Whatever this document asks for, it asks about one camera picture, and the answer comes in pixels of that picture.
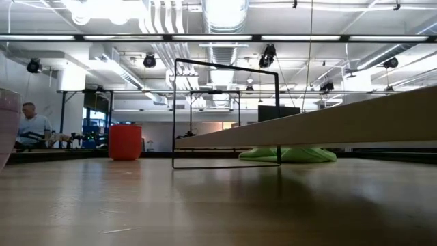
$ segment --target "green object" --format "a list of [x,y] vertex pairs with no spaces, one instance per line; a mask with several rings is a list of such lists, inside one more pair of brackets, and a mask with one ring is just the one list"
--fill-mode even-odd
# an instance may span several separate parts
[[[276,148],[254,148],[238,156],[244,161],[276,162]],[[321,148],[281,148],[281,160],[284,163],[322,163],[336,161],[337,156]]]

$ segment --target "white cup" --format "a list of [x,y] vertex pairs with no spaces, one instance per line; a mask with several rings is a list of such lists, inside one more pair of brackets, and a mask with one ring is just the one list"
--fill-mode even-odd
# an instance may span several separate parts
[[0,88],[0,171],[14,147],[21,115],[21,96]]

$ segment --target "gray shirt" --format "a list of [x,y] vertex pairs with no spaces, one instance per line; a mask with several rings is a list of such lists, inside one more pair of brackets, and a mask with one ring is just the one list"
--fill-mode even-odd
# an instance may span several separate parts
[[46,116],[37,114],[31,119],[21,119],[17,141],[25,145],[36,144],[36,140],[27,137],[20,137],[20,135],[28,132],[44,135],[45,131],[52,131],[52,126]]

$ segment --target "man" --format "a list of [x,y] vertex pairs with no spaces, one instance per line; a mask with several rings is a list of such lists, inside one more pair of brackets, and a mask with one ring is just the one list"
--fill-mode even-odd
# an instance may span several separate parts
[[22,112],[25,117],[20,122],[15,148],[23,149],[26,146],[45,148],[45,141],[50,138],[52,131],[49,120],[35,112],[35,105],[32,102],[23,104]]

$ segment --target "wooden plank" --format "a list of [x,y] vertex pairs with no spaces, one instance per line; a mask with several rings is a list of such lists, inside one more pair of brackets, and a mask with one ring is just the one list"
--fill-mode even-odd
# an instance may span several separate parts
[[176,148],[397,147],[437,143],[437,87],[176,140]]

